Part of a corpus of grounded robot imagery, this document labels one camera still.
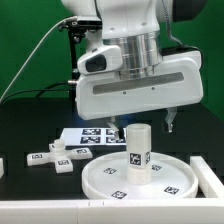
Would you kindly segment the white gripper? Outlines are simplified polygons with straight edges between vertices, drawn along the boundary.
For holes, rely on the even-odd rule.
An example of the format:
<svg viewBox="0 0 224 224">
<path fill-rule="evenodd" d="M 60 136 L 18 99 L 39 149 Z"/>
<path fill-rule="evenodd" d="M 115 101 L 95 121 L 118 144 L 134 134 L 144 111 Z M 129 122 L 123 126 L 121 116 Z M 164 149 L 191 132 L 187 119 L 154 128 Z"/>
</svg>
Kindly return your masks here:
<svg viewBox="0 0 224 224">
<path fill-rule="evenodd" d="M 144 78 L 121 80 L 117 72 L 82 75 L 76 87 L 76 106 L 84 120 L 107 118 L 116 140 L 120 131 L 114 116 L 167 109 L 163 131 L 173 131 L 177 106 L 198 103 L 203 97 L 201 54 L 193 50 L 170 54 Z"/>
</svg>

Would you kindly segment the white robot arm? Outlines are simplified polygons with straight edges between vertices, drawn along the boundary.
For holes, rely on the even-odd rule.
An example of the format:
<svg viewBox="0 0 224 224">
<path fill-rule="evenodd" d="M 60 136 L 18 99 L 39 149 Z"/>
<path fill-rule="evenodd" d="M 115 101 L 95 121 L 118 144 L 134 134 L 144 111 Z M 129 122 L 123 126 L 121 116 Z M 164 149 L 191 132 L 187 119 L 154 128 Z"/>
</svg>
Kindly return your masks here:
<svg viewBox="0 0 224 224">
<path fill-rule="evenodd" d="M 76 105 L 84 120 L 166 109 L 165 128 L 173 129 L 177 108 L 200 102 L 202 53 L 171 33 L 174 48 L 160 47 L 160 24 L 194 19 L 208 0 L 61 0 L 75 16 L 86 53 Z"/>
</svg>

